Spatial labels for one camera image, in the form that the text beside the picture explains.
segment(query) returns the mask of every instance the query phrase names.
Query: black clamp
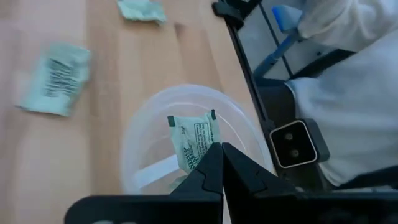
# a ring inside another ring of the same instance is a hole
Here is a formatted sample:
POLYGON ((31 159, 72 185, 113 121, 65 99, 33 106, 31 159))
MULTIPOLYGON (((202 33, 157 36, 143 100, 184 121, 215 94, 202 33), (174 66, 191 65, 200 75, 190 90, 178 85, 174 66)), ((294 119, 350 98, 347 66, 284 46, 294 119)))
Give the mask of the black clamp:
POLYGON ((238 9, 225 2, 214 2, 211 5, 216 16, 223 17, 228 24, 240 29, 243 26, 243 17, 238 9))
POLYGON ((243 20, 260 4, 261 0, 221 0, 214 2, 211 7, 216 16, 225 18, 229 25, 239 30, 243 26, 243 20))
POLYGON ((274 176, 231 144, 214 143, 169 195, 99 195, 76 202, 65 224, 397 223, 397 193, 311 193, 274 176))

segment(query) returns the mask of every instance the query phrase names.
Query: plastic container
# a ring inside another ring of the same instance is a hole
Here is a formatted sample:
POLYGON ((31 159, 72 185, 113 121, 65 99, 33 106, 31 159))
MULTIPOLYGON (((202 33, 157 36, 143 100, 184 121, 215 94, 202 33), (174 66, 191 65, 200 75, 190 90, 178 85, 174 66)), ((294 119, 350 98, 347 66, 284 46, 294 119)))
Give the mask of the plastic container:
POLYGON ((169 194, 171 183, 186 175, 177 164, 167 116, 202 116, 215 109, 221 139, 272 170, 262 133, 231 98, 205 86, 179 85, 150 98, 132 117, 121 151, 121 181, 126 194, 169 194))

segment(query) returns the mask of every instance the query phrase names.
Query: small packet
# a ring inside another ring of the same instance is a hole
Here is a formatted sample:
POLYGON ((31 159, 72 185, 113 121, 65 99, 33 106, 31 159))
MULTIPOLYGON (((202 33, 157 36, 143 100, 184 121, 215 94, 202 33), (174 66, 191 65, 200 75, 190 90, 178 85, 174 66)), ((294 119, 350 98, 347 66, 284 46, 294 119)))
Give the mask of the small packet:
POLYGON ((24 110, 69 116, 70 107, 89 78, 90 52, 69 44, 53 44, 40 56, 24 110))
POLYGON ((118 6, 125 19, 132 21, 166 22, 166 15, 159 2, 149 0, 118 0, 118 6))
POLYGON ((221 142, 214 110, 202 117, 168 116, 178 166, 189 174, 213 143, 221 142))

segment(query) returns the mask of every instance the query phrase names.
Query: wooden table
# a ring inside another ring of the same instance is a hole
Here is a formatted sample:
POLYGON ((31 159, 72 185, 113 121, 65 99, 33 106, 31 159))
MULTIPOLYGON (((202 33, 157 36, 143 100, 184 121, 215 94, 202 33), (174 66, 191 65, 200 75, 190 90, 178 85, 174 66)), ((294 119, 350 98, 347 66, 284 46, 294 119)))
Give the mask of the wooden table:
POLYGON ((168 19, 163 26, 124 21, 115 2, 0 2, 0 95, 8 96, 0 97, 0 127, 6 127, 0 129, 1 223, 62 223, 79 198, 121 194, 123 130, 143 102, 169 86, 194 83, 222 91, 259 128, 228 29, 213 15, 212 0, 163 0, 168 19), (29 85, 40 50, 52 41, 93 53, 91 80, 69 118, 13 106, 29 85))

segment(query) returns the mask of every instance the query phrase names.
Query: white fabric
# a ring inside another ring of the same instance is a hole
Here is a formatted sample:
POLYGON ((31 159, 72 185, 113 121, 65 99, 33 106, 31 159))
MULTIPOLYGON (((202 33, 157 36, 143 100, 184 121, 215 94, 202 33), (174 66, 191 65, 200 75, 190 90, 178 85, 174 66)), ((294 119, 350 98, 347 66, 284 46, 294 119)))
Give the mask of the white fabric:
POLYGON ((287 83, 298 117, 313 118, 325 138, 331 157, 320 167, 333 185, 398 165, 396 1, 308 0, 321 8, 305 12, 301 33, 359 51, 318 78, 287 83))
POLYGON ((398 28, 397 0, 307 0, 300 35, 323 45, 360 51, 398 28))

